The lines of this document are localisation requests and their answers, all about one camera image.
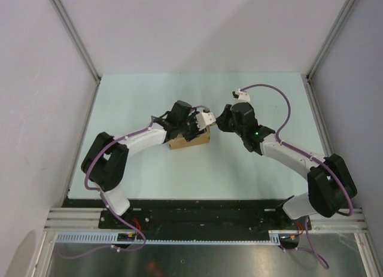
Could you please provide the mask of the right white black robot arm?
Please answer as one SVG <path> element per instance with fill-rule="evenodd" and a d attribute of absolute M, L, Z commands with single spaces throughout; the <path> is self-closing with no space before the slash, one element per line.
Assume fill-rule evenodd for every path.
<path fill-rule="evenodd" d="M 279 141 L 274 130 L 258 123 L 248 102 L 227 104 L 216 123 L 221 131 L 237 134 L 249 152 L 274 159 L 307 181 L 307 193 L 289 197 L 279 205 L 276 223 L 281 229 L 290 230 L 299 218 L 311 214 L 330 218 L 345 207 L 353 213 L 357 188 L 341 156 L 307 153 Z"/>

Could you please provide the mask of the brown cardboard express box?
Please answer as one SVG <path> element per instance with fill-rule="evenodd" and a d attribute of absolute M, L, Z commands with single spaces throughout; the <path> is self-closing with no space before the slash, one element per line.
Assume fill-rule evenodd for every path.
<path fill-rule="evenodd" d="M 207 127 L 201 135 L 192 139 L 191 141 L 186 141 L 186 139 L 181 134 L 179 134 L 175 139 L 172 139 L 168 142 L 168 146 L 170 150 L 177 150 L 197 145 L 208 144 L 209 142 L 210 128 Z"/>

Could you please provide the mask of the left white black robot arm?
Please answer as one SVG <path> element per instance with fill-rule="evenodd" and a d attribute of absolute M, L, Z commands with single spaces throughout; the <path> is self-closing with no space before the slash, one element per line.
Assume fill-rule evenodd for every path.
<path fill-rule="evenodd" d="M 165 144 L 178 136 L 191 141 L 204 133 L 204 118 L 209 112 L 183 101 L 176 101 L 171 110 L 152 116 L 148 126 L 119 138 L 99 133 L 81 164 L 88 190 L 99 192 L 111 212 L 111 221 L 120 229 L 131 225 L 130 202 L 121 182 L 129 157 L 155 145 Z"/>

